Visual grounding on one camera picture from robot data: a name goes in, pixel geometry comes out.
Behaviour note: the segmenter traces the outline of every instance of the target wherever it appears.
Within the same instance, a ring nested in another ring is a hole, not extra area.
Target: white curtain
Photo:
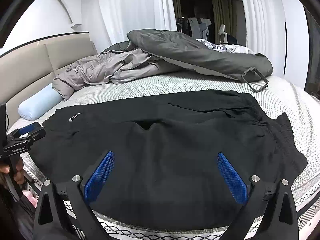
[[[242,0],[247,26],[247,47],[268,57],[273,74],[283,77],[285,15],[282,0]]]
[[[132,30],[177,30],[172,0],[99,0],[99,5],[112,44],[127,41]]]

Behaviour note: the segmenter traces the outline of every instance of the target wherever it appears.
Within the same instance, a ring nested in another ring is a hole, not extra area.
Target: bedsheet
[[[247,84],[193,72],[177,72],[146,77],[119,85],[108,83],[89,86],[74,93],[68,101],[60,102],[36,121],[43,123],[54,114],[56,109],[65,106],[101,103],[123,98],[207,89],[250,93],[270,118],[276,119],[283,112],[287,113],[294,134],[295,146],[308,160],[307,167],[292,185],[297,206],[297,203],[301,202],[308,191],[317,187],[320,181],[320,104],[302,89],[282,78],[270,76],[268,80],[269,87],[260,93],[252,92]],[[263,81],[252,83],[254,88],[261,87],[261,85],[263,85]],[[9,132],[30,123],[32,122],[21,118],[10,128]],[[45,177],[34,165],[28,153],[23,154],[22,158],[25,161],[26,168],[31,169],[33,174],[43,182]],[[99,217],[104,223],[108,221],[108,218],[104,216]],[[223,228],[214,229],[214,232],[219,231],[223,231]]]

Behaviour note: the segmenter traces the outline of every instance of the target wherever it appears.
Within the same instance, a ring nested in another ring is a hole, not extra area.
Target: beige headboard
[[[97,51],[88,32],[50,36],[0,56],[0,103],[7,102],[9,127],[21,102],[50,84],[65,66]]]

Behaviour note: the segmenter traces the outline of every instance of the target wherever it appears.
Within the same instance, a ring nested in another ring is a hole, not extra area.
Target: finger
[[[19,158],[19,161],[16,164],[16,169],[17,171],[21,171],[23,169],[23,160],[21,157]]]
[[[19,179],[18,181],[17,181],[17,184],[18,185],[22,185],[24,183],[24,177],[22,177],[22,179]]]
[[[9,171],[10,171],[9,165],[4,164],[4,163],[0,163],[0,172],[8,174]]]
[[[24,176],[23,172],[18,171],[14,176],[13,179],[19,184],[19,182],[22,184],[24,182]]]

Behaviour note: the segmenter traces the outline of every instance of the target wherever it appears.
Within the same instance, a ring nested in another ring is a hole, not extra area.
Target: dark gray comforter
[[[64,100],[86,85],[108,82],[120,84],[137,78],[173,72],[182,68],[200,74],[222,76],[245,82],[242,75],[255,67],[265,77],[272,74],[270,61],[262,54],[218,52],[201,42],[175,31],[134,30],[129,41],[112,45],[100,55],[76,61],[57,75],[52,87]],[[248,82],[260,80],[249,72]]]

